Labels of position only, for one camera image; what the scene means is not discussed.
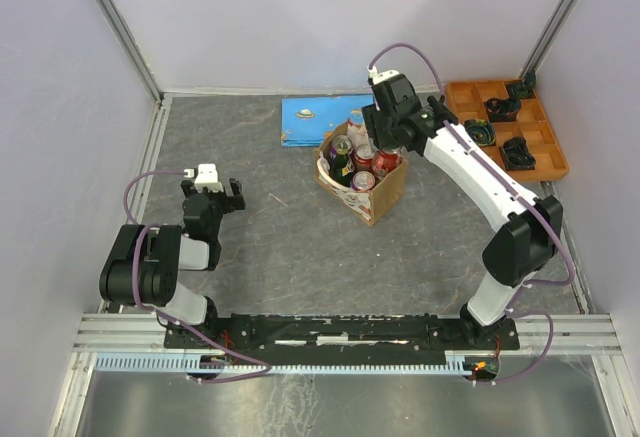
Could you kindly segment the red cola can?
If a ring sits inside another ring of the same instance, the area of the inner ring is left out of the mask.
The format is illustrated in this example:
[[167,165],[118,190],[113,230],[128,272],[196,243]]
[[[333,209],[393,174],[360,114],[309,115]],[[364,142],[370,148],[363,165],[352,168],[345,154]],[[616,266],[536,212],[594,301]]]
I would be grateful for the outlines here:
[[379,149],[372,158],[372,173],[378,180],[383,180],[400,165],[402,160],[403,156],[400,149]]

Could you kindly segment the purple fanta can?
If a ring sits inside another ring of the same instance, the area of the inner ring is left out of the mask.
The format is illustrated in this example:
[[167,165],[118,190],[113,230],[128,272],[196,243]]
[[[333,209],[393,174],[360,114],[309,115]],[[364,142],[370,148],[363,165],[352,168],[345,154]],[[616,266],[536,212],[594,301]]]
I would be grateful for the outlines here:
[[352,151],[353,143],[346,134],[337,135],[330,142],[329,152],[332,158],[338,155],[350,155]]
[[375,176],[369,171],[358,171],[353,175],[350,187],[356,192],[367,192],[376,185]]

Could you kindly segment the green glass bottle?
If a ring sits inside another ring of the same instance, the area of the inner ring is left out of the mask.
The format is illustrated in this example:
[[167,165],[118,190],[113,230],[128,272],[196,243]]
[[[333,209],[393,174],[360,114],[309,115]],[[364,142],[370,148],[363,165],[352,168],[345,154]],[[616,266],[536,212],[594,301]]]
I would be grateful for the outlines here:
[[338,155],[335,158],[330,156],[330,177],[336,183],[345,187],[350,186],[350,182],[355,174],[355,165],[350,155]]

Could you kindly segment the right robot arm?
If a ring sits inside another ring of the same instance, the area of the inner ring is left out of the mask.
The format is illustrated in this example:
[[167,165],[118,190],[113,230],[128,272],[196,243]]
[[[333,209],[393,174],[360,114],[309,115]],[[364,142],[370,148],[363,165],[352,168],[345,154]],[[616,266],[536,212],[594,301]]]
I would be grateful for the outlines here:
[[467,346],[491,341],[525,284],[557,254],[563,208],[539,198],[488,157],[443,98],[420,99],[396,70],[368,70],[374,102],[362,114],[380,150],[414,151],[446,173],[476,204],[495,234],[482,253],[485,275],[459,317]]

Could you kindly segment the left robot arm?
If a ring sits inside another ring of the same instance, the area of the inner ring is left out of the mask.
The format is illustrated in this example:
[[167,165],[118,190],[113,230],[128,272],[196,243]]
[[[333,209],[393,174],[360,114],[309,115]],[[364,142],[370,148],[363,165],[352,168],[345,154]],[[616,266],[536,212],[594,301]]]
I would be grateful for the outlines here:
[[123,225],[99,280],[103,300],[122,306],[141,305],[160,311],[167,320],[187,324],[187,336],[209,347],[221,335],[217,309],[209,297],[178,282],[185,271],[213,271],[221,255],[219,232],[225,215],[246,208],[239,180],[229,180],[230,192],[219,182],[199,178],[181,182],[183,223],[162,225],[148,234],[141,224]]

